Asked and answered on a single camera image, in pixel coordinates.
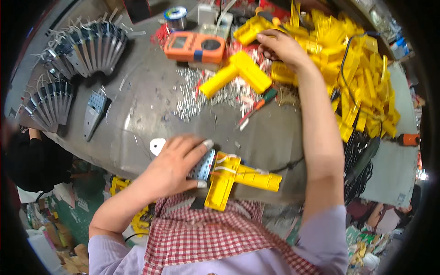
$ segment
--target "checkered cloth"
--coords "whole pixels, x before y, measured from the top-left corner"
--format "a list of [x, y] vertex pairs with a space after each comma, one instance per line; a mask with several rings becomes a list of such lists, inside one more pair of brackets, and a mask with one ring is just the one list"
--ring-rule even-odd
[[163, 267], [219, 260], [260, 249], [277, 249], [299, 275], [319, 274], [316, 266], [293, 252], [261, 224], [259, 202], [228, 201], [224, 212], [189, 209], [194, 198], [178, 194], [156, 202], [143, 275]]

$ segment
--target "black clothing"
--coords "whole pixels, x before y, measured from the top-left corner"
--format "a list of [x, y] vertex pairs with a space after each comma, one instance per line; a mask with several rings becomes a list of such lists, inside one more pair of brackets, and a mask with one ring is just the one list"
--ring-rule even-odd
[[41, 140], [29, 140], [29, 132], [11, 138], [6, 152], [7, 175], [21, 189], [49, 192], [70, 182], [73, 155], [40, 132]]

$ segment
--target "yellow plastic part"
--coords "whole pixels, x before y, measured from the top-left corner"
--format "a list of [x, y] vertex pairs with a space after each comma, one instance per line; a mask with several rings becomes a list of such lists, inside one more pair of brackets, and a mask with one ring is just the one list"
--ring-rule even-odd
[[353, 127], [345, 125], [342, 122], [342, 118], [338, 114], [335, 114], [335, 117], [336, 117], [337, 125], [339, 127], [339, 132], [341, 134], [341, 138], [346, 143], [346, 142], [348, 142], [348, 139], [350, 138], [350, 136], [353, 133]]
[[382, 60], [382, 77], [381, 77], [381, 82], [385, 81], [385, 77], [386, 77], [386, 73], [387, 73], [387, 66], [388, 66], [388, 56], [384, 55]]
[[375, 72], [373, 74], [373, 85], [377, 87], [379, 85], [379, 73]]
[[298, 16], [298, 14], [301, 13], [301, 3], [297, 3], [296, 6], [297, 6], [297, 8], [295, 10], [295, 3], [292, 1], [292, 4], [290, 6], [290, 22], [289, 22], [289, 25], [294, 27], [294, 28], [299, 28], [299, 26], [300, 26], [300, 18]]
[[378, 52], [378, 41], [376, 40], [376, 38], [371, 37], [371, 36], [364, 36], [365, 38], [365, 48], [367, 48], [367, 50], [373, 52], [373, 53], [377, 53]]
[[119, 191], [127, 188], [128, 185], [130, 185], [130, 180], [125, 180], [119, 176], [114, 176], [112, 179], [112, 184], [110, 188], [110, 194], [112, 196], [116, 195]]
[[234, 182], [249, 185], [255, 188], [278, 192], [282, 176], [277, 174], [261, 174], [255, 169], [239, 165]]
[[367, 90], [370, 93], [370, 97], [372, 99], [376, 98], [376, 91], [373, 85], [373, 78], [371, 76], [371, 72], [368, 68], [364, 68], [365, 79], [367, 80]]
[[[336, 112], [341, 108], [339, 118], [340, 132], [343, 140], [347, 140], [353, 131], [354, 114], [358, 108], [365, 109], [370, 115], [359, 113], [357, 131], [366, 131], [371, 137], [378, 136], [380, 124], [388, 119], [393, 127], [399, 121], [400, 115], [395, 110], [394, 90], [387, 70], [388, 57], [378, 51], [378, 41], [368, 35], [354, 37], [344, 63], [344, 77], [341, 77], [341, 63], [350, 37], [363, 34], [365, 30], [352, 21], [347, 15], [339, 13], [338, 18], [325, 16], [321, 11], [311, 10], [303, 16], [307, 21], [313, 21], [314, 30], [310, 32], [299, 26], [299, 18], [295, 6], [291, 6], [289, 24], [284, 25], [299, 45], [307, 52], [310, 59], [321, 71], [327, 86], [339, 89], [344, 96], [332, 102]], [[262, 18], [252, 18], [234, 34], [243, 45], [255, 40], [256, 35], [263, 29], [273, 28], [271, 23]], [[297, 85], [295, 74], [288, 71], [282, 64], [273, 62], [271, 77], [283, 83]], [[352, 97], [344, 91], [348, 86]], [[382, 134], [391, 135], [393, 129], [382, 129]]]
[[257, 33], [265, 29], [281, 30], [263, 17], [254, 16], [246, 21], [246, 24], [242, 25], [238, 30], [235, 31], [234, 38], [243, 46], [247, 46], [257, 38]]
[[367, 122], [367, 114], [359, 112], [358, 122], [356, 124], [356, 131], [363, 132], [365, 130], [365, 123]]
[[[125, 180], [119, 176], [114, 176], [112, 179], [112, 185], [110, 188], [110, 194], [112, 196], [116, 195], [119, 191], [124, 190], [127, 188], [128, 185], [130, 185], [132, 182], [131, 180]], [[148, 222], [140, 220], [141, 217], [148, 212], [148, 206], [146, 206], [144, 209], [142, 209], [140, 212], [138, 212], [130, 222], [131, 226], [133, 227], [133, 231], [135, 233], [144, 233], [148, 234], [149, 226], [150, 224]]]
[[241, 76], [257, 94], [263, 93], [272, 84], [272, 80], [243, 51], [229, 57], [229, 65], [220, 69], [215, 76], [200, 86], [206, 97], [212, 97], [234, 77]]
[[150, 223], [141, 220], [142, 216], [145, 215], [146, 213], [148, 213], [148, 205], [142, 209], [140, 212], [138, 212], [132, 219], [132, 221], [130, 222], [131, 226], [133, 227], [133, 231], [136, 234], [149, 234], [150, 232]]
[[[241, 157], [229, 157], [228, 154], [220, 151], [217, 152], [216, 159], [222, 159], [224, 157], [226, 157], [226, 159], [223, 162], [214, 162], [213, 173], [210, 177], [211, 187], [209, 187], [208, 195], [205, 200], [206, 207], [219, 211], [224, 211], [226, 207], [227, 198], [234, 184], [235, 173], [242, 159]], [[235, 173], [227, 170], [216, 170], [216, 167], [226, 167], [232, 169]]]
[[[221, 163], [218, 160], [226, 157]], [[234, 182], [249, 185], [255, 188], [277, 192], [282, 177], [273, 173], [261, 174], [255, 169], [240, 165], [241, 157], [230, 156], [224, 152], [217, 152], [213, 172], [210, 177], [211, 186], [205, 200], [205, 206], [224, 211], [227, 199]]]
[[298, 86], [297, 75], [292, 73], [283, 62], [272, 62], [271, 77], [273, 80], [281, 83], [289, 83]]
[[393, 138], [397, 134], [396, 128], [392, 125], [392, 122], [389, 120], [385, 120], [383, 122], [383, 130], [385, 130]]

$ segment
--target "purple shirt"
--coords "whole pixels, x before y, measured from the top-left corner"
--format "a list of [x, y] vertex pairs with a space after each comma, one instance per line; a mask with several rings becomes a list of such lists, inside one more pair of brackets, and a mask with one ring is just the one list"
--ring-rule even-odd
[[[299, 230], [294, 252], [325, 275], [344, 275], [348, 267], [345, 241], [345, 207], [339, 205], [314, 215]], [[145, 247], [131, 250], [107, 235], [95, 235], [88, 242], [90, 275], [142, 274]], [[220, 260], [181, 264], [163, 268], [163, 275], [296, 275], [275, 249], [262, 249]]]

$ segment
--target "digital multimeter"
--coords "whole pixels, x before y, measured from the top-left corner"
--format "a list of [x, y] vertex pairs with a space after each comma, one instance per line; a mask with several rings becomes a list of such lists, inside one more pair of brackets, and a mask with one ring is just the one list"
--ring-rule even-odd
[[218, 64], [223, 58], [224, 46], [222, 37], [175, 32], [168, 37], [164, 52], [168, 59], [176, 61]]

